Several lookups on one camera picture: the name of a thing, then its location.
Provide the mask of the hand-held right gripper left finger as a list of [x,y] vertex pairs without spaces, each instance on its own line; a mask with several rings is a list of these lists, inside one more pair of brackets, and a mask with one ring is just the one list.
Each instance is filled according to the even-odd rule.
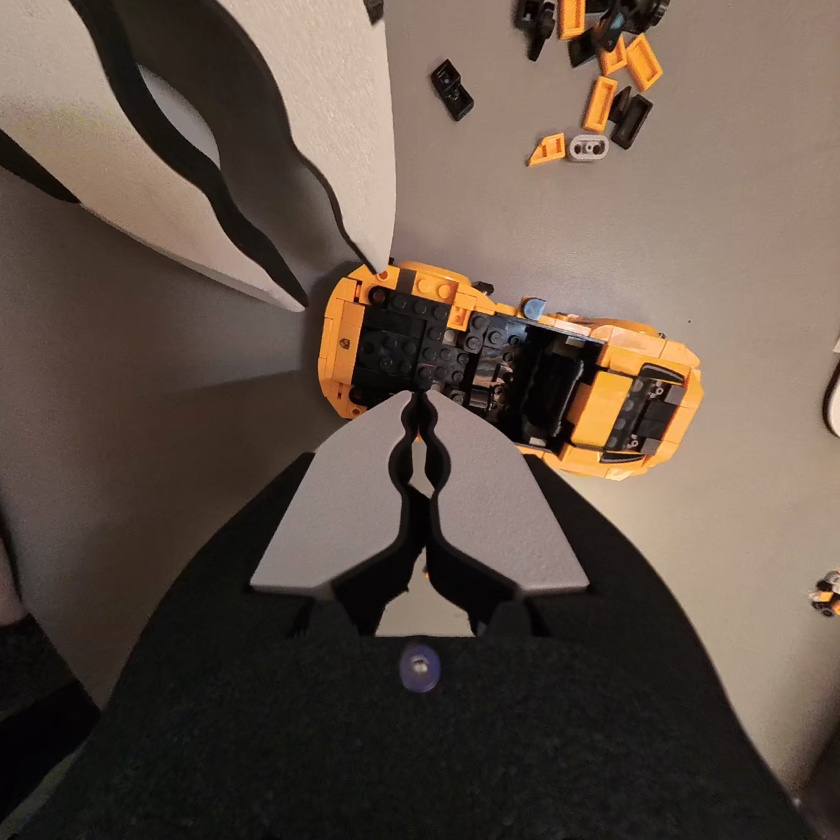
[[399,392],[316,449],[249,585],[336,601],[362,635],[407,590],[425,503],[410,489],[418,394]]

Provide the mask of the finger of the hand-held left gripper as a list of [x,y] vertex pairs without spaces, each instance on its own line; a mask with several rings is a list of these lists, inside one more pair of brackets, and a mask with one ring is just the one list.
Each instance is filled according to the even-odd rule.
[[308,305],[218,165],[159,107],[111,2],[2,2],[1,25],[2,134],[45,192],[237,291]]
[[155,103],[299,277],[388,266],[396,158],[382,2],[137,1]]

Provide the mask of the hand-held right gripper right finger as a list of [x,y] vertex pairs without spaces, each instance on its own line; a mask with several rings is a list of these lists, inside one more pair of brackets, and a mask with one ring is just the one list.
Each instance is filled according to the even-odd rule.
[[590,586],[529,462],[502,432],[439,392],[420,398],[429,502],[426,564],[438,594],[480,633],[498,608]]

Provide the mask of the orange lego car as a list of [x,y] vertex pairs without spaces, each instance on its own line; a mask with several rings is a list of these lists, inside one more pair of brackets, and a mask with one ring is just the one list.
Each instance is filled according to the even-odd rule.
[[538,297],[415,261],[339,279],[324,311],[322,393],[353,419],[396,393],[470,410],[525,455],[624,480],[670,460],[704,396],[699,358],[647,324],[550,312]]

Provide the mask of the pile of loose lego pieces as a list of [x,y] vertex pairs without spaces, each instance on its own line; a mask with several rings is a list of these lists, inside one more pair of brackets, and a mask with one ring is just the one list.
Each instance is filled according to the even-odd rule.
[[632,148],[653,109],[645,94],[663,75],[648,31],[662,22],[669,6],[668,1],[511,3],[511,24],[521,33],[529,61],[537,61],[556,37],[567,46],[571,68],[598,65],[581,130],[569,140],[564,132],[541,138],[526,160],[528,168],[563,160],[596,163],[612,147]]

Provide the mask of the person's black clothing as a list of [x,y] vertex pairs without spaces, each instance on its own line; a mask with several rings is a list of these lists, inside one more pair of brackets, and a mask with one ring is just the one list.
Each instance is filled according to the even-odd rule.
[[90,736],[101,711],[31,616],[1,630],[1,820]]

